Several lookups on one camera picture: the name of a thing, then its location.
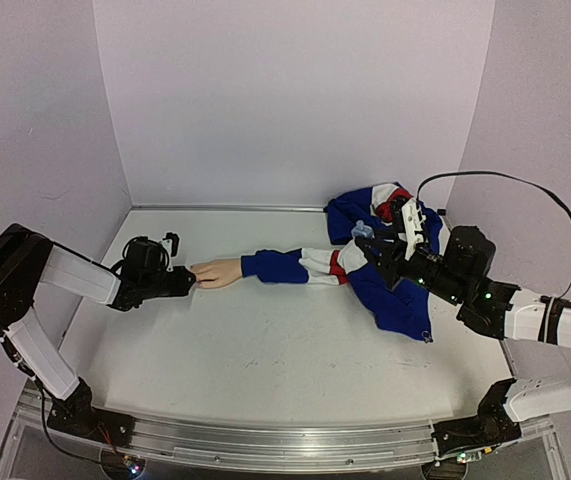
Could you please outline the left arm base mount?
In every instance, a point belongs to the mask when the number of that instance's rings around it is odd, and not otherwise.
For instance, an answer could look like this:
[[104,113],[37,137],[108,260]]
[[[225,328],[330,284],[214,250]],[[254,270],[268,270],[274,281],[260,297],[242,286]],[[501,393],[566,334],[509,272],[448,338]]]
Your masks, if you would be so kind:
[[52,397],[46,426],[56,432],[102,442],[115,448],[131,443],[135,419],[133,416],[93,405],[90,386],[82,379],[66,398]]

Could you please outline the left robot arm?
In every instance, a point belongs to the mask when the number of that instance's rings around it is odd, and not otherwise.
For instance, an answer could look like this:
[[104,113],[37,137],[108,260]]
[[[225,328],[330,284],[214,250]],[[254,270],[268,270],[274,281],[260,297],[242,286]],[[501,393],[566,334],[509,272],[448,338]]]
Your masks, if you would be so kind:
[[70,398],[82,382],[38,318],[38,289],[49,285],[119,312],[148,300],[185,297],[196,276],[173,265],[179,243],[173,232],[160,241],[138,236],[106,267],[20,224],[0,234],[0,343],[17,369],[65,401],[59,415],[76,435],[96,433],[100,416],[81,398]]

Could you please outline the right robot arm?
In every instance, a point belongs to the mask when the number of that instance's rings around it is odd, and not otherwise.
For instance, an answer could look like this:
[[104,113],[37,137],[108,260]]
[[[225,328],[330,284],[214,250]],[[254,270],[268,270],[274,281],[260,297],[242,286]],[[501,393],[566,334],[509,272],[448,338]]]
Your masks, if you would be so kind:
[[[571,301],[489,278],[496,247],[477,227],[458,226],[441,254],[400,238],[355,241],[386,285],[407,280],[457,307],[457,319],[474,333],[537,341],[571,349]],[[571,411],[571,378],[508,379],[490,387],[478,405],[518,423]]]

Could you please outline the nail polish bottle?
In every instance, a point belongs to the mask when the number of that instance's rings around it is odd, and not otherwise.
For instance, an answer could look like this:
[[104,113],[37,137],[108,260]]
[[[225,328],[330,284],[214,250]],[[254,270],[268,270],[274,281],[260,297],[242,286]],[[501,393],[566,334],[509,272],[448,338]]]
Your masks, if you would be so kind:
[[354,240],[358,238],[374,239],[374,230],[367,225],[363,220],[357,220],[354,227],[351,229],[351,236]]

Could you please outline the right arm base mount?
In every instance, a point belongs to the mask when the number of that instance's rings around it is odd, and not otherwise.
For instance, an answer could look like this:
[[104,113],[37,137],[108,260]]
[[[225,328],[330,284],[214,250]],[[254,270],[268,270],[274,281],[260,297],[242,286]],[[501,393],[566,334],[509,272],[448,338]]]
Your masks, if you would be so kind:
[[520,424],[505,410],[507,392],[515,382],[515,379],[506,379],[493,384],[479,402],[474,416],[437,422],[431,434],[436,441],[436,458],[447,459],[520,439]]

